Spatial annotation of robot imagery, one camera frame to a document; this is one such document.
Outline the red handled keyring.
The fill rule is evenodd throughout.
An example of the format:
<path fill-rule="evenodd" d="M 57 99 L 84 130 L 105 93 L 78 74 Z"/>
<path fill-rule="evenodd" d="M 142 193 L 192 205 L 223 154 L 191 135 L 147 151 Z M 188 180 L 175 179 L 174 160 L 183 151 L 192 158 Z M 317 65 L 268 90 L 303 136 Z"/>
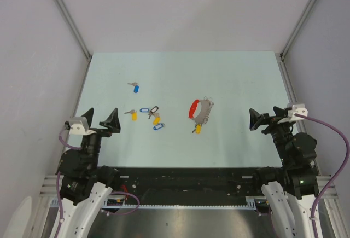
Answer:
<path fill-rule="evenodd" d="M 208 122 L 214 102 L 211 98 L 195 99 L 189 109 L 189 119 L 196 125 L 204 125 Z"/>

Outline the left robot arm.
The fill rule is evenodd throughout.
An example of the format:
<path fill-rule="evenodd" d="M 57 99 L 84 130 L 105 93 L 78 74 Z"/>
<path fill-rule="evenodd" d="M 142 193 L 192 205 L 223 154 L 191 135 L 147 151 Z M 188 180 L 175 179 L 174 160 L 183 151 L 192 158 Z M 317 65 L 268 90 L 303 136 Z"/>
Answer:
<path fill-rule="evenodd" d="M 59 209 L 51 237 L 87 237 L 104 200 L 117 193 L 123 184 L 117 169 L 98 166 L 102 138 L 121 131 L 118 109 L 114 108 L 99 128 L 91 126 L 93 115 L 94 109 L 90 108 L 63 125 L 62 131 L 82 137 L 80 147 L 69 145 L 59 136 L 67 149 L 57 169 Z"/>

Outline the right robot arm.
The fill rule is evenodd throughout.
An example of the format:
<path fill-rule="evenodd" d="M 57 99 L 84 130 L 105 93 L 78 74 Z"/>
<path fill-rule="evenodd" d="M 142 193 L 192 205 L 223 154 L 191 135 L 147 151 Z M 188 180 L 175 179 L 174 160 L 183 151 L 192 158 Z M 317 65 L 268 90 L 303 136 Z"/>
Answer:
<path fill-rule="evenodd" d="M 266 128 L 262 134 L 271 135 L 281 160 L 281 168 L 257 169 L 252 181 L 253 190 L 265 195 L 270 216 L 278 237 L 322 237 L 318 205 L 316 158 L 317 141 L 310 135 L 293 134 L 293 126 L 308 116 L 303 104 L 274 107 L 275 115 L 249 110 L 250 130 Z"/>

